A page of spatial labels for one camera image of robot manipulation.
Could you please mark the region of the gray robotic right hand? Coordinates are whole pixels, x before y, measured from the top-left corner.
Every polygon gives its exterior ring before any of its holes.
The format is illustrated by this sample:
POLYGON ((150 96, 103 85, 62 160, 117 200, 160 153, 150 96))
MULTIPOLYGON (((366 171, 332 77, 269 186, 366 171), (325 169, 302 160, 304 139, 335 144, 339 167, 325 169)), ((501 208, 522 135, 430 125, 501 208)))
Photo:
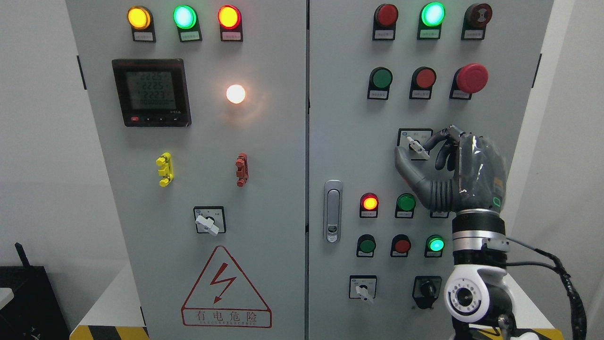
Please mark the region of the gray robotic right hand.
POLYGON ((449 180, 431 180, 412 162, 408 147, 394 149, 397 172, 421 204, 434 212, 488 211, 500 215, 506 194, 504 157, 489 139, 449 125, 422 145, 426 151, 444 142, 435 168, 453 171, 449 180))

